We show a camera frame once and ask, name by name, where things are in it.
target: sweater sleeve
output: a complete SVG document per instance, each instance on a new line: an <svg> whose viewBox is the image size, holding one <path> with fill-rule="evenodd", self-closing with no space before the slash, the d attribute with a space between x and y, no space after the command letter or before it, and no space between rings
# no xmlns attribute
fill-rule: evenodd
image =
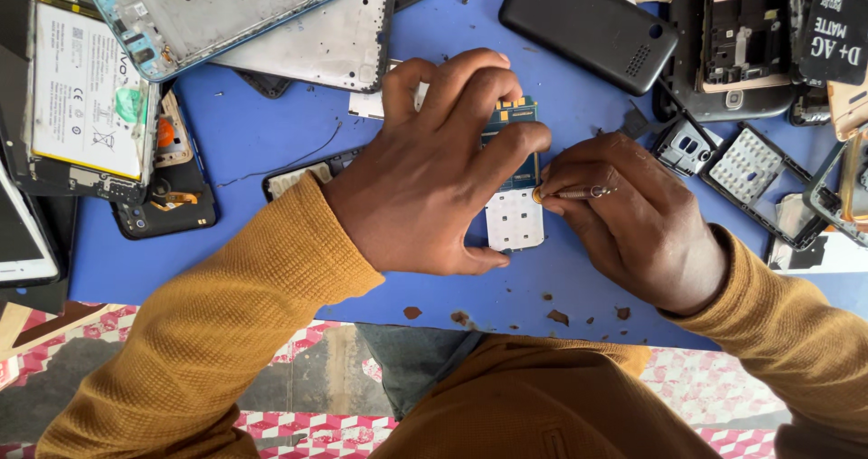
<svg viewBox="0 0 868 459"><path fill-rule="evenodd" d="M147 298L122 350L81 382L37 454L258 457L233 429L234 402L323 304L383 281L308 173Z"/></svg>
<svg viewBox="0 0 868 459"><path fill-rule="evenodd" d="M778 433L779 449L781 439L813 436L868 451L868 322L713 229L730 254L726 287L698 315L667 317L720 344L787 403L793 425Z"/></svg>

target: hand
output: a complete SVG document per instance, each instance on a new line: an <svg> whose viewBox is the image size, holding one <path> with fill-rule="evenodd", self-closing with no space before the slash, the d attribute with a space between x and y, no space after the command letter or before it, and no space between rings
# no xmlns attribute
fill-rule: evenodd
<svg viewBox="0 0 868 459"><path fill-rule="evenodd" d="M696 197L638 143L620 133L585 140L555 157L542 178L543 196L571 185L617 188L542 205L564 217L595 268L637 298L689 316L721 291L728 258Z"/></svg>
<svg viewBox="0 0 868 459"><path fill-rule="evenodd" d="M413 91L430 85L422 109ZM495 102L522 97L506 56L488 49L439 67L414 58L383 79L383 130L323 187L331 210L376 270L482 274L509 258L464 247L473 217L533 152L547 151L542 123L506 126L480 150Z"/></svg>

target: fingernail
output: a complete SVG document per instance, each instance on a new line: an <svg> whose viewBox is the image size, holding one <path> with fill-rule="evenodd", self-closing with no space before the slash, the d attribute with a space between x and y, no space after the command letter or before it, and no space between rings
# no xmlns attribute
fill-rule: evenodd
<svg viewBox="0 0 868 459"><path fill-rule="evenodd" d="M562 209L560 206L546 206L546 205L543 205L542 208L548 209L548 211L551 211L552 213L554 213L554 214L556 214L556 215L559 215L559 216L563 217L563 209Z"/></svg>

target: finger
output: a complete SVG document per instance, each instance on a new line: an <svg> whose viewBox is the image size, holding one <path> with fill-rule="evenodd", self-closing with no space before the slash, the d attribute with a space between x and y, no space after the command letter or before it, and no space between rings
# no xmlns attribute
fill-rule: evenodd
<svg viewBox="0 0 868 459"><path fill-rule="evenodd" d="M521 97L522 87L515 72L500 67L480 69L464 88L441 131L460 133L478 146L479 133L491 121L497 100L516 101Z"/></svg>
<svg viewBox="0 0 868 459"><path fill-rule="evenodd" d="M384 123L401 124L415 117L416 89L437 75L437 65L421 58L412 58L397 65L383 76Z"/></svg>
<svg viewBox="0 0 868 459"><path fill-rule="evenodd" d="M587 201L600 216L615 240L635 246L656 233L662 223L660 213L612 165L604 163L552 165L548 180L540 187L545 201L551 193L568 186L606 186L614 189L608 195Z"/></svg>
<svg viewBox="0 0 868 459"><path fill-rule="evenodd" d="M488 247L462 247L455 274L479 276L496 267L509 265L509 256Z"/></svg>
<svg viewBox="0 0 868 459"><path fill-rule="evenodd" d="M606 222L581 200L543 198L542 207L557 213L579 236L594 267L610 279L624 273L621 253Z"/></svg>
<svg viewBox="0 0 868 459"><path fill-rule="evenodd" d="M461 91L471 77L476 71L486 67L508 69L509 59L491 49L474 49L462 52L441 64L425 94L425 103L419 114L426 122L439 128L449 118Z"/></svg>
<svg viewBox="0 0 868 459"><path fill-rule="evenodd" d="M485 205L504 181L528 162L530 154L548 151L549 145L551 131L543 123L506 125L471 161L472 203ZM539 170L539 165L534 165L534 169Z"/></svg>
<svg viewBox="0 0 868 459"><path fill-rule="evenodd" d="M627 179L658 211L675 207L686 193L684 183L667 172L650 152L622 133L607 133L573 145L551 162L557 165L607 163Z"/></svg>

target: speaker grille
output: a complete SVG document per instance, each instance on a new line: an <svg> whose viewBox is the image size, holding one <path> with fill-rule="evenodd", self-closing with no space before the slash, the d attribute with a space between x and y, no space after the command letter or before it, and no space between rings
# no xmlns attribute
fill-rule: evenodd
<svg viewBox="0 0 868 459"><path fill-rule="evenodd" d="M630 65L628 65L627 70L624 71L627 76L636 77L636 74L639 74L639 70L641 70L642 65L645 64L645 59L648 57L649 53L651 53L650 46L639 46L639 48L636 50L636 53L633 55L633 58L630 59Z"/></svg>

